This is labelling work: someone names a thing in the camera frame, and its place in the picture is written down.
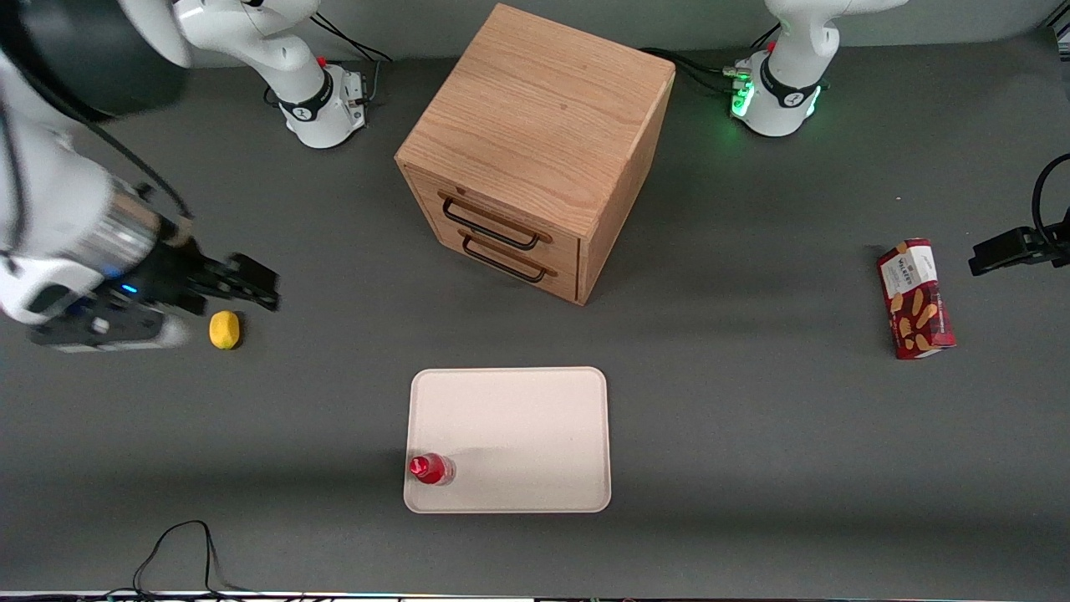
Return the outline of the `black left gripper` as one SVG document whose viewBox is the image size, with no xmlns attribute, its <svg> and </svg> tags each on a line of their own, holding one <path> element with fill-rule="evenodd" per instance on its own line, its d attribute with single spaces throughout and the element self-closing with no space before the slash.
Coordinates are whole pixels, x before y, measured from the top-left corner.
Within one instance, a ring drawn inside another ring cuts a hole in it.
<svg viewBox="0 0 1070 602">
<path fill-rule="evenodd" d="M 968 267 L 974 277 L 1017 266 L 1048 262 L 1055 269 L 1069 266 L 1069 226 L 1048 226 L 1042 235 L 1031 227 L 1017 227 L 975 245 Z"/>
</svg>

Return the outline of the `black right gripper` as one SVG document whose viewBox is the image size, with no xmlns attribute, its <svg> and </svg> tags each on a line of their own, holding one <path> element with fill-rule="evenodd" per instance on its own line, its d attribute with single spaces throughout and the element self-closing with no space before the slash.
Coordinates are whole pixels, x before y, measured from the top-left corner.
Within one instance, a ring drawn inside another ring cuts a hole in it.
<svg viewBox="0 0 1070 602">
<path fill-rule="evenodd" d="M 248 254 L 230 254 L 224 262 L 221 281 L 210 281 L 209 259 L 194 237 L 173 247 L 157 242 L 136 267 L 114 279 L 114 293 L 138 304 L 171 306 L 202 317 L 207 297 L 235 298 L 257 304 L 268 311 L 279 308 L 276 272 Z"/>
</svg>

